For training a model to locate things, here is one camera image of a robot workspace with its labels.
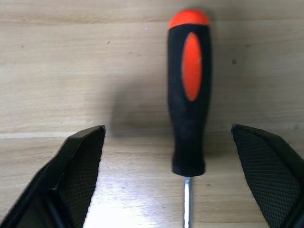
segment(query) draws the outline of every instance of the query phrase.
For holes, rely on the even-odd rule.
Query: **screwdriver shaft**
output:
[[[192,228],[192,179],[184,178],[184,228]]]

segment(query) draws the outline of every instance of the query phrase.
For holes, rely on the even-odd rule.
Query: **wood grain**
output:
[[[0,219],[65,137],[105,124],[85,227],[114,214],[118,227],[181,227],[166,37],[170,18],[189,7],[210,16],[213,46],[208,171],[195,179],[194,227],[267,227],[229,131],[269,130],[304,155],[300,0],[0,0]]]

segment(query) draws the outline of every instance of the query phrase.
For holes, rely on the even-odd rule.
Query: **screwdriver handle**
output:
[[[172,171],[202,175],[202,153],[211,92],[209,20],[197,10],[173,17],[168,36],[168,104],[174,130]]]

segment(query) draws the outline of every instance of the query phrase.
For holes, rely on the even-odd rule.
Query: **textured rubber pad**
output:
[[[31,180],[1,228],[81,228],[95,190],[105,127],[66,139],[57,155]]]
[[[232,133],[248,186],[269,227],[287,227],[303,210],[303,160],[277,135],[241,125]]]

